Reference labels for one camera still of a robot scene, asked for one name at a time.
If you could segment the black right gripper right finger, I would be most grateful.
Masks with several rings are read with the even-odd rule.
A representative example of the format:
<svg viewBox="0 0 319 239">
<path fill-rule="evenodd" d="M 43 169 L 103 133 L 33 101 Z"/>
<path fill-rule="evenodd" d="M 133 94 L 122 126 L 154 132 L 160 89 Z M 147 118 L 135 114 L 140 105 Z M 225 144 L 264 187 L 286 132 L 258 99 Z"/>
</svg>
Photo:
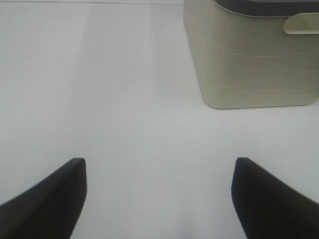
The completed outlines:
<svg viewBox="0 0 319 239">
<path fill-rule="evenodd" d="M 249 239 L 317 239 L 319 205 L 249 158 L 237 158 L 232 202 Z"/>
</svg>

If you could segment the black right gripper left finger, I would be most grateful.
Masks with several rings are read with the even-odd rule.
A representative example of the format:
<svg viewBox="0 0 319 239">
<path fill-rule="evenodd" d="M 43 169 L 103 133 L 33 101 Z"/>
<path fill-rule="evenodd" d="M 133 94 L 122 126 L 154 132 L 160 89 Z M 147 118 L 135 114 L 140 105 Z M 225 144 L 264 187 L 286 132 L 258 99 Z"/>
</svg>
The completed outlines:
<svg viewBox="0 0 319 239">
<path fill-rule="evenodd" d="M 69 239 L 86 195 L 85 159 L 73 158 L 0 206 L 0 237 Z"/>
</svg>

